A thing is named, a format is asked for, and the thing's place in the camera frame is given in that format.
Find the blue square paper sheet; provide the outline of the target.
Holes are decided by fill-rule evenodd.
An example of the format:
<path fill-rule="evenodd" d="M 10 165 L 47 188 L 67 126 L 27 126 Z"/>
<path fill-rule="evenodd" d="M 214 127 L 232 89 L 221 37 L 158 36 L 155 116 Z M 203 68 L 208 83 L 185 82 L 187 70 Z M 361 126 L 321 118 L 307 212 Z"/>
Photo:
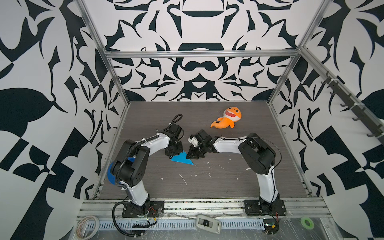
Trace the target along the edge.
<path fill-rule="evenodd" d="M 171 161 L 177 162 L 177 163 L 182 163 L 182 164 L 187 164 L 187 165 L 194 165 L 194 163 L 190 159 L 187 159 L 187 153 L 185 151 L 183 151 L 179 155 L 173 156 L 171 158 Z"/>

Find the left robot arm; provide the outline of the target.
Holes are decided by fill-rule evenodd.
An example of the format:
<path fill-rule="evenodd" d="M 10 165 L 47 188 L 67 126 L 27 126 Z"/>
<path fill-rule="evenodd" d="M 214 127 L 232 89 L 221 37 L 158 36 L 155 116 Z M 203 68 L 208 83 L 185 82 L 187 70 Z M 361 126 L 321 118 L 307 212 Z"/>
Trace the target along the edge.
<path fill-rule="evenodd" d="M 130 194 L 135 207 L 143 207 L 150 200 L 143 183 L 149 157 L 161 150 L 170 159 L 183 152 L 181 138 L 184 130 L 177 125 L 182 118 L 182 114 L 177 114 L 165 129 L 157 131 L 154 136 L 139 141 L 127 140 L 120 148 L 111 174 L 115 177 L 115 185 Z"/>

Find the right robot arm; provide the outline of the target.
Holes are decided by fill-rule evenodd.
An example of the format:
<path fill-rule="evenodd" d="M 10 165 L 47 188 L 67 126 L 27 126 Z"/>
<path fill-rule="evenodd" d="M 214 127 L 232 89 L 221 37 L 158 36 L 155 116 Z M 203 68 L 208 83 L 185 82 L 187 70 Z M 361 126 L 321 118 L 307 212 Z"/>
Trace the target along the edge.
<path fill-rule="evenodd" d="M 191 135 L 188 142 L 191 145 L 187 159 L 190 160 L 204 158 L 206 153 L 241 155 L 249 168 L 257 174 L 260 199 L 267 206 L 271 206 L 279 198 L 275 181 L 276 152 L 269 145 L 271 141 L 261 138 L 255 133 L 244 137 L 227 138 L 212 137 L 206 131 L 200 130 Z"/>

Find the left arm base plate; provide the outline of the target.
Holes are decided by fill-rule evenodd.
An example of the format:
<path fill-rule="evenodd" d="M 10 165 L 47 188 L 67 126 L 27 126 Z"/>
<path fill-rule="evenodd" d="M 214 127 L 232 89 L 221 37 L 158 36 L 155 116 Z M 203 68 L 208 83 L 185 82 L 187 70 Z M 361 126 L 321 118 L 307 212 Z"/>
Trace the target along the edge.
<path fill-rule="evenodd" d="M 125 203 L 123 207 L 123 218 L 139 218 L 148 217 L 156 218 L 159 217 L 164 210 L 164 201 L 150 201 L 147 200 L 142 206 L 138 206 L 134 203 Z"/>

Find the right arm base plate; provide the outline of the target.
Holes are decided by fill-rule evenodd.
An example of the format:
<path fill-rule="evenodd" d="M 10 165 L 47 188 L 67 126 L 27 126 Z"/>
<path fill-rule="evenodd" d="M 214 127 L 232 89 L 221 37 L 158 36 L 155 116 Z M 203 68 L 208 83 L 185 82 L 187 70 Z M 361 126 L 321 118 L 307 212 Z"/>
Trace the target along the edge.
<path fill-rule="evenodd" d="M 281 199 L 276 199 L 272 203 L 260 200 L 244 200 L 245 213 L 247 216 L 285 216 L 286 206 Z"/>

